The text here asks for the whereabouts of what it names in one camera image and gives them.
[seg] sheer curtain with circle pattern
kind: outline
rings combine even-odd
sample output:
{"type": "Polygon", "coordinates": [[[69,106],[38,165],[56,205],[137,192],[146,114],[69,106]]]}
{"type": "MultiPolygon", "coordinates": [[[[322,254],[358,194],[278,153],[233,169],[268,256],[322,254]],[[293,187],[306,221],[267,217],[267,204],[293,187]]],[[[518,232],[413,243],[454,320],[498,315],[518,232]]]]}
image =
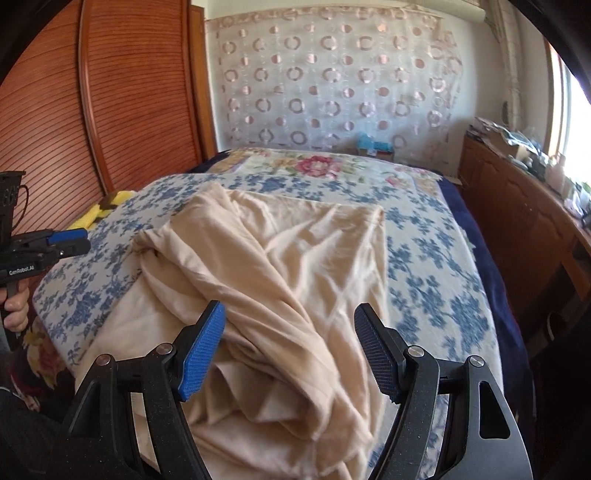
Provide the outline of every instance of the sheer curtain with circle pattern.
{"type": "Polygon", "coordinates": [[[463,66],[444,20],[412,8],[276,9],[209,21],[222,148],[352,153],[455,172],[445,148],[463,66]]]}

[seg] floral quilt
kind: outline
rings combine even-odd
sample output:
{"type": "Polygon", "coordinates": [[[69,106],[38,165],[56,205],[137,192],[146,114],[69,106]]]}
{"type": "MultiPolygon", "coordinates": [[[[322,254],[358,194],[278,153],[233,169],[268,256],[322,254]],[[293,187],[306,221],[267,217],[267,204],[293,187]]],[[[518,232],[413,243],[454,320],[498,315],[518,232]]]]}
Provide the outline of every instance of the floral quilt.
{"type": "MultiPolygon", "coordinates": [[[[332,203],[373,203],[387,220],[391,326],[408,344],[438,358],[486,359],[502,388],[495,326],[466,240],[443,200],[439,176],[387,162],[316,153],[238,150],[217,173],[165,177],[139,192],[90,233],[92,250],[53,268],[34,295],[37,313],[60,355],[76,365],[139,275],[131,238],[180,211],[211,181],[225,188],[332,203]]],[[[437,463],[447,400],[439,399],[423,478],[437,463]]],[[[387,410],[372,468],[396,407],[387,410]]]]}

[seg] wrinkled fabric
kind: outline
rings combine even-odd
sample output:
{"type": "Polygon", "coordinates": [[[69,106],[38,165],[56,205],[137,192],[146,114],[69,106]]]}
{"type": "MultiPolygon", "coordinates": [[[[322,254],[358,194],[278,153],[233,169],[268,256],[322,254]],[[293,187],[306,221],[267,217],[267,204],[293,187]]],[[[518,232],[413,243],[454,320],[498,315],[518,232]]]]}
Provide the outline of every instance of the wrinkled fabric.
{"type": "MultiPolygon", "coordinates": [[[[370,303],[388,322],[384,211],[225,190],[217,183],[134,239],[142,275],[76,370],[144,356],[227,311],[202,390],[183,405],[212,477],[358,479],[382,395],[353,327],[370,303]]],[[[155,464],[140,398],[134,420],[155,464]]]]}

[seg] pink flower pattern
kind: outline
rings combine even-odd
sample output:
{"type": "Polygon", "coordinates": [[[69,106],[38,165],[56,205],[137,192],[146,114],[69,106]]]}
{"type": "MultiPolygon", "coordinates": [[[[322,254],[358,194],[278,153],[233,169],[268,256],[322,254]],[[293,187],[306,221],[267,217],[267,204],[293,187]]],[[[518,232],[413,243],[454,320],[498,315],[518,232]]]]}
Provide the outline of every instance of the pink flower pattern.
{"type": "Polygon", "coordinates": [[[330,157],[304,158],[295,164],[295,169],[304,175],[315,178],[330,178],[336,180],[340,173],[341,162],[330,157]]]}

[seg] wooden door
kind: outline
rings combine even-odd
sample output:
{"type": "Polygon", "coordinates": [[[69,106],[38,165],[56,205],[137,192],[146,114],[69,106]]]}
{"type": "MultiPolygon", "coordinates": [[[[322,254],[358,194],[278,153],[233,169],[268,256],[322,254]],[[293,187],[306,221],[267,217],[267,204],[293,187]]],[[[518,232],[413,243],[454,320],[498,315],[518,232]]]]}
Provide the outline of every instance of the wooden door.
{"type": "Polygon", "coordinates": [[[84,0],[80,87],[108,190],[140,189],[202,161],[188,0],[84,0]]]}
{"type": "MultiPolygon", "coordinates": [[[[0,85],[0,168],[25,170],[27,214],[15,233],[65,228],[105,194],[80,106],[80,0],[59,12],[0,85]]],[[[21,193],[15,221],[26,195],[21,193]]]]}
{"type": "Polygon", "coordinates": [[[534,206],[532,218],[524,239],[526,248],[516,268],[518,284],[513,288],[513,305],[518,316],[544,291],[560,266],[567,241],[561,226],[543,209],[534,206]]]}
{"type": "Polygon", "coordinates": [[[504,178],[498,166],[487,155],[480,152],[478,154],[477,158],[482,166],[475,187],[478,194],[472,202],[472,215],[486,238],[493,258],[496,258],[499,246],[503,242],[502,222],[498,213],[502,205],[504,178]]]}
{"type": "Polygon", "coordinates": [[[478,157],[472,144],[473,140],[465,140],[458,172],[463,186],[462,198],[471,212],[477,207],[475,203],[478,199],[478,185],[482,174],[482,160],[478,157]]]}
{"type": "Polygon", "coordinates": [[[207,161],[217,154],[217,141],[213,123],[209,67],[207,65],[205,10],[202,7],[191,6],[189,26],[195,112],[197,114],[201,152],[203,160],[207,161]]]}
{"type": "Polygon", "coordinates": [[[521,294],[524,284],[521,273],[524,258],[529,255],[530,235],[534,221],[533,203],[522,186],[505,177],[501,194],[501,228],[504,241],[497,244],[495,262],[508,292],[512,307],[517,312],[525,301],[521,294]]]}

